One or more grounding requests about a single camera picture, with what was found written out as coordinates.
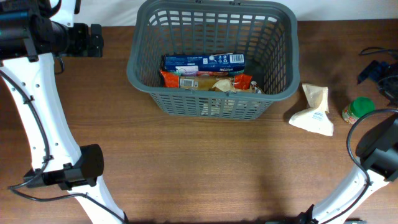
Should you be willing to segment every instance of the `basket handle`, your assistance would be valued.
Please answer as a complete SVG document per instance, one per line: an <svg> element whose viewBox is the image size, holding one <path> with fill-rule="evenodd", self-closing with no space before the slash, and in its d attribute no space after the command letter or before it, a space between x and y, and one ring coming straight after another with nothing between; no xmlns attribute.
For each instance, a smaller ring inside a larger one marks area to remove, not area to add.
<svg viewBox="0 0 398 224"><path fill-rule="evenodd" d="M194 2L195 3L199 3L199 4L201 4L201 3L204 3L204 2L206 2L207 0L194 0ZM229 2L229 4L230 5L237 5L237 6L240 6L241 5L241 3L243 2L244 0L232 0L232 1L228 1Z"/></svg>

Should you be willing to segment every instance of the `gray plastic basket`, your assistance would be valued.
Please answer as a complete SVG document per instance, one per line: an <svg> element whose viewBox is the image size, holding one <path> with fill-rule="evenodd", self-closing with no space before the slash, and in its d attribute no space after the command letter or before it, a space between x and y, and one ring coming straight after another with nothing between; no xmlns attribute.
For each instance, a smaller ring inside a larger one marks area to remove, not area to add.
<svg viewBox="0 0 398 224"><path fill-rule="evenodd" d="M164 88L165 54L245 55L245 73L263 94ZM297 90L297 20L286 6L259 1L148 0L138 10L129 81L169 114L256 119Z"/></svg>

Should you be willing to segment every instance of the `food label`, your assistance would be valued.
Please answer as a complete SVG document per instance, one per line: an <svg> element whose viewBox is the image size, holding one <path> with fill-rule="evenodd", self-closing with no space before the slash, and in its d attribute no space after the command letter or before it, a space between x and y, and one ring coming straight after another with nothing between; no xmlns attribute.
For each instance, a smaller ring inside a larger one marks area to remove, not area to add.
<svg viewBox="0 0 398 224"><path fill-rule="evenodd" d="M319 121L323 121L323 114L321 112L314 112L312 118L317 119Z"/></svg>
<svg viewBox="0 0 398 224"><path fill-rule="evenodd" d="M243 63L244 62L243 54L242 55L230 55L229 56L229 61L231 63Z"/></svg>
<svg viewBox="0 0 398 224"><path fill-rule="evenodd" d="M196 75L199 71L198 66L191 65L191 66L176 66L177 73L181 75Z"/></svg>
<svg viewBox="0 0 398 224"><path fill-rule="evenodd" d="M180 79L180 86L186 87L190 86L193 87L194 80L187 80L187 79Z"/></svg>
<svg viewBox="0 0 398 224"><path fill-rule="evenodd" d="M357 118L348 108L343 110L343 119L350 124L354 124L359 118Z"/></svg>

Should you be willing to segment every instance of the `table surface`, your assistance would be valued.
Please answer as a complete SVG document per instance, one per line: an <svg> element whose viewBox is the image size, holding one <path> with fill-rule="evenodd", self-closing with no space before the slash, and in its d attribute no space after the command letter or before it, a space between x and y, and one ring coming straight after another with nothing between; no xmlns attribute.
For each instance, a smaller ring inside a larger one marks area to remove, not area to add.
<svg viewBox="0 0 398 224"><path fill-rule="evenodd" d="M254 121L170 116L127 80L133 27L106 27L103 58L65 58L56 77L71 132L79 145L97 143L104 179L130 220L220 222L296 216L325 198L353 163L342 109L358 96L385 108L388 101L356 77L372 60L369 46L398 48L398 20L299 22L302 83L329 88L333 137L288 124L307 107L301 87ZM90 223L75 199L37 203L6 186L30 169L29 145L15 104L0 82L0 223ZM386 116L375 116L353 144ZM398 184L372 195L351 217L396 223ZM24 189L36 197L66 194L57 186Z"/></svg>

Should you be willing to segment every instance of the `basket mesh side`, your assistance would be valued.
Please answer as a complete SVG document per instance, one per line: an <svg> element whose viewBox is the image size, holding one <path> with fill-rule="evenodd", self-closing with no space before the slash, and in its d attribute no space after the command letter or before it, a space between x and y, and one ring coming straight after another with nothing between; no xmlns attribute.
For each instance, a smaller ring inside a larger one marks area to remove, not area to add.
<svg viewBox="0 0 398 224"><path fill-rule="evenodd" d="M169 114L209 116L229 119L255 119L272 102L199 98L166 94L151 94L158 106Z"/></svg>
<svg viewBox="0 0 398 224"><path fill-rule="evenodd" d="M266 94L283 92L292 79L287 66L285 29L282 19L268 14L209 13L197 9L159 9L148 15L139 48L140 81L163 87L159 73L165 54L244 54L245 73L263 87ZM151 94L162 110L170 114L254 119L272 102L185 97Z"/></svg>

